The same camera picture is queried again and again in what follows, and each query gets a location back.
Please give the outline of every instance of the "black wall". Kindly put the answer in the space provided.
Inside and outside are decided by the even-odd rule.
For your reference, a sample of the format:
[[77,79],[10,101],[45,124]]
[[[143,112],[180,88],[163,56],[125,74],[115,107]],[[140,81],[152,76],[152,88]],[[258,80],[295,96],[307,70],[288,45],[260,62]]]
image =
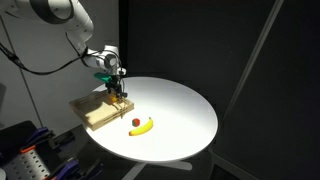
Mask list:
[[261,179],[320,179],[320,19],[285,1],[214,152]]
[[[185,84],[221,120],[274,2],[130,0],[128,75]],[[319,9],[284,2],[213,144],[258,178],[320,179]]]
[[2,109],[2,103],[3,103],[3,99],[4,99],[4,95],[5,95],[5,92],[6,92],[6,87],[0,83],[0,113],[1,113],[1,109]]
[[185,84],[222,116],[273,3],[130,0],[128,76]]

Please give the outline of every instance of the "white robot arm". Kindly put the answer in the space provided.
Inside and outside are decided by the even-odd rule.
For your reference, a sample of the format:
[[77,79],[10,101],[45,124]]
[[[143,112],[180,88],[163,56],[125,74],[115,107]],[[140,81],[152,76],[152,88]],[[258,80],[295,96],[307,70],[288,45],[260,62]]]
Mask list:
[[118,76],[124,75],[126,70],[119,60],[118,48],[105,46],[98,52],[87,47],[85,42],[92,36],[93,23],[78,0],[1,0],[0,15],[3,13],[37,23],[61,25],[78,55],[82,56],[83,64],[103,69],[113,76],[114,81],[106,86],[115,89],[117,94],[122,93]]

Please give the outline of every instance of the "white tabletop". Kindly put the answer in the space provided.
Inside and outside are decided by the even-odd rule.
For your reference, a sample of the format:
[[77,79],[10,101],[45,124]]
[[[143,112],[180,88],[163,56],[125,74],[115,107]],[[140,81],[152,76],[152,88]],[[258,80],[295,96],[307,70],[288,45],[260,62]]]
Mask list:
[[6,172],[0,168],[0,179],[6,179]]
[[[88,134],[103,148],[118,156],[147,163],[166,163],[191,157],[213,140],[218,121],[200,94],[179,83],[150,77],[125,78],[125,92],[134,109]],[[106,89],[101,85],[94,91]],[[141,125],[151,117],[153,128],[129,136],[132,120]]]

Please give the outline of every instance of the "wooden board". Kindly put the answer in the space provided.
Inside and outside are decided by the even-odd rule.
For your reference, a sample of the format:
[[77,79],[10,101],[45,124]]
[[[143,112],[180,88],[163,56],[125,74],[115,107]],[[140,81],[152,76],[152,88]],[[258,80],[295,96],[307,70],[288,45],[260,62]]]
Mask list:
[[71,101],[70,105],[93,131],[134,108],[133,102],[126,98],[112,103],[106,90]]

